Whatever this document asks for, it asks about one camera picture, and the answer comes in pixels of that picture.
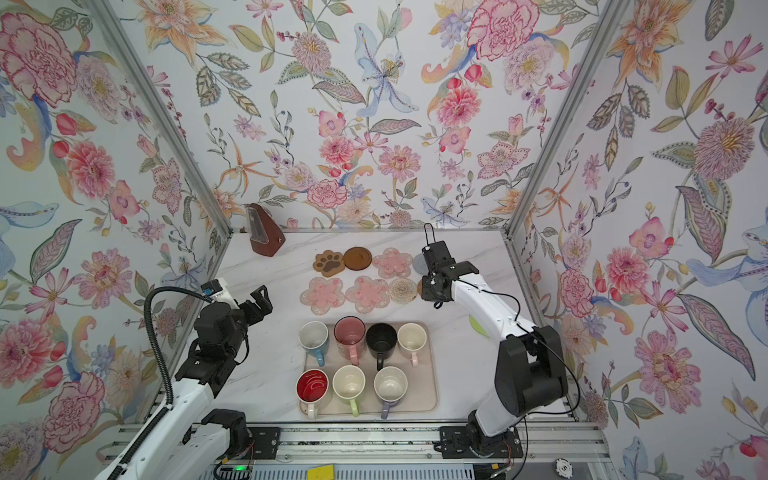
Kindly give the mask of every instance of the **beige tray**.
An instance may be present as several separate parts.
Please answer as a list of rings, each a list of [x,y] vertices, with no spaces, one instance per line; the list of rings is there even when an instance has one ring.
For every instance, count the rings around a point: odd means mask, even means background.
[[[429,342],[429,330],[427,326],[420,322],[414,322],[419,324],[427,332],[427,344],[423,350],[419,352],[419,364],[417,366],[411,365],[411,359],[405,358],[395,348],[388,359],[384,360],[384,366],[396,366],[401,369],[408,378],[408,392],[406,396],[402,398],[397,406],[392,407],[389,410],[388,420],[397,421],[399,413],[419,413],[419,412],[431,412],[437,407],[437,382],[435,381],[435,368],[432,362],[432,344]],[[390,323],[395,330],[398,330],[406,322]],[[366,323],[366,332],[368,327],[373,325],[372,323]],[[328,325],[328,331],[333,335],[334,325]],[[318,366],[317,358],[313,355],[306,355],[304,359],[304,370],[320,369],[328,375],[328,380],[333,380],[333,375],[338,369],[345,365],[352,365],[352,363],[341,356],[339,353],[339,347],[336,345],[336,341],[331,339],[331,345],[328,348],[328,354],[326,355],[326,365]],[[362,355],[360,359],[360,369],[366,374],[366,387],[362,392],[362,395],[357,399],[357,409],[361,414],[366,413],[381,413],[382,403],[379,401],[379,397],[376,396],[376,392],[373,390],[373,379],[376,377],[376,358],[371,355],[369,349]],[[348,403],[342,402],[335,393],[333,393],[333,387],[331,388],[330,395],[333,398],[328,405],[321,408],[319,412],[320,417],[330,416],[345,416],[348,419],[354,419],[352,411],[349,408]],[[299,410],[306,415],[306,404],[299,402]]]

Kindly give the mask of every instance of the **floral wallpaper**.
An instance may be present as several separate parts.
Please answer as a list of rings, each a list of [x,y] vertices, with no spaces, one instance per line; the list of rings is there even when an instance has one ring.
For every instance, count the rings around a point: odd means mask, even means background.
[[[623,480],[768,478],[767,15],[634,0],[515,231]]]
[[[599,0],[111,4],[233,225],[259,203],[283,227],[346,229],[501,227],[601,11]]]
[[[223,253],[147,110],[80,2],[0,2],[2,480],[99,471],[159,384],[145,296]],[[168,356],[193,305],[154,304]]]

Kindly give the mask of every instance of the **pink mug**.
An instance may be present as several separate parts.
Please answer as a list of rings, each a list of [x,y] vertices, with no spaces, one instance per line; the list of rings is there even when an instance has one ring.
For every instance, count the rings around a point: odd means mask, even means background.
[[[366,352],[366,324],[356,316],[345,316],[336,322],[333,336],[341,356],[358,366],[359,357]]]

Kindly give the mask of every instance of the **yellow sticky note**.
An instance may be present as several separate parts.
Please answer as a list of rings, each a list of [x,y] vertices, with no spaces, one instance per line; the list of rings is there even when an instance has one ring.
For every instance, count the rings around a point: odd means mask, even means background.
[[[333,480],[333,465],[317,467],[306,472],[306,480]]]

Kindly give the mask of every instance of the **mug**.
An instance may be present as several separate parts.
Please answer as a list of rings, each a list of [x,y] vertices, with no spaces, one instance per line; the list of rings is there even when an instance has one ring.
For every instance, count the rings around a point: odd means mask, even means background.
[[[296,395],[301,403],[306,403],[306,414],[310,421],[317,420],[320,408],[331,399],[328,383],[328,375],[318,369],[307,370],[296,382]]]
[[[427,332],[416,323],[406,323],[397,331],[397,343],[402,355],[411,359],[411,365],[417,366],[417,353],[427,344]]]
[[[402,397],[408,391],[408,379],[405,373],[396,366],[386,366],[376,373],[373,380],[373,389],[376,395],[384,403],[382,420],[389,416],[389,409],[400,403]]]
[[[360,415],[356,399],[365,387],[366,374],[357,366],[345,365],[333,376],[333,391],[343,402],[349,403],[355,417]]]
[[[356,316],[345,316],[333,327],[333,336],[339,353],[354,366],[360,364],[360,356],[366,351],[366,324]]]
[[[371,325],[366,333],[366,343],[371,355],[376,357],[376,369],[384,368],[384,360],[392,356],[397,346],[397,331],[387,323]]]
[[[317,358],[319,366],[326,365],[328,327],[323,322],[309,322],[299,330],[299,343],[307,353]]]

